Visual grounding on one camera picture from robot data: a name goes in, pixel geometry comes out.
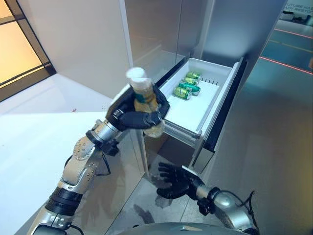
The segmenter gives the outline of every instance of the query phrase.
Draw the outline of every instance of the window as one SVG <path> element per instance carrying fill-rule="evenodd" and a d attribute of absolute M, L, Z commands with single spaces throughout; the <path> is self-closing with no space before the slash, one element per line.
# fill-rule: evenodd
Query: window
<path fill-rule="evenodd" d="M 0 0 L 0 101 L 55 74 L 16 0 Z"/>

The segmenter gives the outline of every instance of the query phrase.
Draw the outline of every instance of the beverage bottle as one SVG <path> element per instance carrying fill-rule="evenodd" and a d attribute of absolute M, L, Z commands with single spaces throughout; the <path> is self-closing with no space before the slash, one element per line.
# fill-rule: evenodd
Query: beverage bottle
<path fill-rule="evenodd" d="M 152 113 L 158 110 L 156 94 L 153 92 L 152 80 L 147 77 L 144 69 L 134 67 L 126 72 L 130 85 L 135 92 L 134 107 L 136 111 Z M 162 120 L 158 125 L 145 129 L 143 132 L 153 138 L 158 138 L 164 132 L 165 124 Z"/>

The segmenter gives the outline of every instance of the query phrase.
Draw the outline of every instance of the bottle cap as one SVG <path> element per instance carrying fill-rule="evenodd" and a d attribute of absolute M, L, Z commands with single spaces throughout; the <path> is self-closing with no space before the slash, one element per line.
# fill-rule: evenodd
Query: bottle cap
<path fill-rule="evenodd" d="M 126 72 L 126 77 L 130 79 L 130 85 L 135 90 L 145 90 L 152 86 L 152 81 L 146 75 L 144 69 L 135 67 Z"/>
<path fill-rule="evenodd" d="M 146 71 L 140 67 L 133 67 L 126 72 L 127 78 L 147 77 Z"/>

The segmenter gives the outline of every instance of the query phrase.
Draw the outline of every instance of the metallic robot arm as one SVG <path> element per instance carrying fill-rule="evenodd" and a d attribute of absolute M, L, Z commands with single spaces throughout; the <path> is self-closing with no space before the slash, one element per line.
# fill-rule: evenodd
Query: metallic robot arm
<path fill-rule="evenodd" d="M 40 209 L 27 235 L 66 234 L 84 193 L 98 175 L 102 154 L 118 153 L 118 135 L 129 128 L 150 128 L 165 117 L 169 104 L 158 88 L 154 87 L 154 92 L 160 108 L 152 113 L 134 110 L 134 91 L 129 85 L 113 99 L 106 119 L 97 120 L 75 144 L 55 191 Z"/>
<path fill-rule="evenodd" d="M 226 228 L 248 234 L 257 234 L 244 207 L 236 204 L 234 197 L 217 187 L 209 188 L 190 169 L 159 163 L 160 176 L 171 183 L 168 188 L 158 188 L 157 193 L 168 199 L 179 198 L 187 194 L 198 201 L 199 211 L 203 215 L 214 214 Z"/>

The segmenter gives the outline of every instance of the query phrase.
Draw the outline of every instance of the refrigerator drawer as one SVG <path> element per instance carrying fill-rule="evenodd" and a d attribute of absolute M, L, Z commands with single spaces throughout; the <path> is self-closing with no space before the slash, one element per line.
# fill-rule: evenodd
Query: refrigerator drawer
<path fill-rule="evenodd" d="M 243 61 L 226 67 L 202 60 L 190 58 L 160 88 L 170 103 L 170 110 L 165 117 L 165 132 L 196 148 L 199 141 L 204 141 L 213 127 L 234 78 Z M 202 75 L 199 82 L 201 91 L 190 100 L 173 96 L 174 88 L 189 71 Z"/>

